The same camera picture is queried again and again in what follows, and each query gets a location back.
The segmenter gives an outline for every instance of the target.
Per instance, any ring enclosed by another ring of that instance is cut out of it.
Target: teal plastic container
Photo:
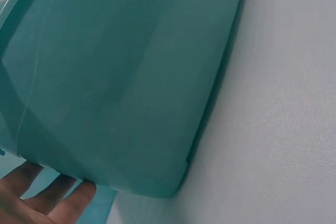
[[[116,190],[172,196],[238,2],[0,0],[0,146]]]

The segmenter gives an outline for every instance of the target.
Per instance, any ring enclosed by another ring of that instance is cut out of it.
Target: white mattress
[[[119,194],[112,224],[336,223],[336,0],[246,0],[179,195]]]

